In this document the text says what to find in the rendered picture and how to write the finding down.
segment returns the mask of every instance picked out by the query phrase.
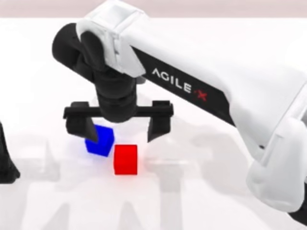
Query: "white table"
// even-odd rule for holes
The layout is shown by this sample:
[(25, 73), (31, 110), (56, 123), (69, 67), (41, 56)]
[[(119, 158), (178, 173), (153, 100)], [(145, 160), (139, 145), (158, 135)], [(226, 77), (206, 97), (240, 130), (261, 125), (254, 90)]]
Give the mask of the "white table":
[[(88, 154), (82, 139), (66, 133), (62, 115), (72, 101), (95, 104), (94, 87), (51, 55), (56, 32), (74, 21), (0, 20), (0, 120), (22, 174), (0, 186), (1, 230), (304, 229), (250, 194), (252, 159), (235, 128), (150, 82), (139, 87), (139, 104), (170, 100), (171, 134), (147, 144), (149, 119), (96, 120), (114, 128), (117, 143), (138, 144), (139, 175), (114, 176), (112, 156)], [(307, 20), (155, 22), (204, 52), (307, 71)]]

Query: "red letter x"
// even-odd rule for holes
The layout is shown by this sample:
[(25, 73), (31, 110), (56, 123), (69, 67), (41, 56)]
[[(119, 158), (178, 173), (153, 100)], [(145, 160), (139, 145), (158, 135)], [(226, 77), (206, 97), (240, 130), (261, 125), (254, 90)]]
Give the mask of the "red letter x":
[(198, 93), (197, 98), (201, 98), (204, 102), (207, 101), (207, 93), (202, 92), (201, 90), (195, 90), (194, 93)]

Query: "cube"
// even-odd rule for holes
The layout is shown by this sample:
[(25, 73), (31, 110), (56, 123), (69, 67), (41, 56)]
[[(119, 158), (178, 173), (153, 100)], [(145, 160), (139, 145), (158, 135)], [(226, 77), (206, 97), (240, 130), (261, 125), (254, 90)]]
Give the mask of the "cube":
[(115, 145), (113, 167), (115, 175), (137, 175), (138, 146)]
[(108, 157), (113, 147), (115, 138), (112, 128), (95, 125), (98, 142), (85, 139), (86, 149), (89, 153)]

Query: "red cube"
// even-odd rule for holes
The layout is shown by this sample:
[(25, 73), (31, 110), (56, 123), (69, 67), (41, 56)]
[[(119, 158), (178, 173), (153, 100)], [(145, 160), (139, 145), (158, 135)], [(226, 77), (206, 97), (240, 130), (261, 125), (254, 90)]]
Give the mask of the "red cube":
[(138, 146), (115, 145), (113, 167), (115, 175), (137, 175)]

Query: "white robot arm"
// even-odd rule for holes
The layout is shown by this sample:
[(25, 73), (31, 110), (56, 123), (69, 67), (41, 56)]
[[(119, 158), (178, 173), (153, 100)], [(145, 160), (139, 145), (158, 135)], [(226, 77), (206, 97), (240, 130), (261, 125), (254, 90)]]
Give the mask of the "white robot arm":
[(159, 31), (141, 10), (107, 0), (76, 24), (104, 49), (104, 62), (144, 77), (235, 126), (255, 159), (247, 184), (259, 200), (294, 213), (305, 199), (307, 75), (279, 65), (207, 57), (193, 41)]

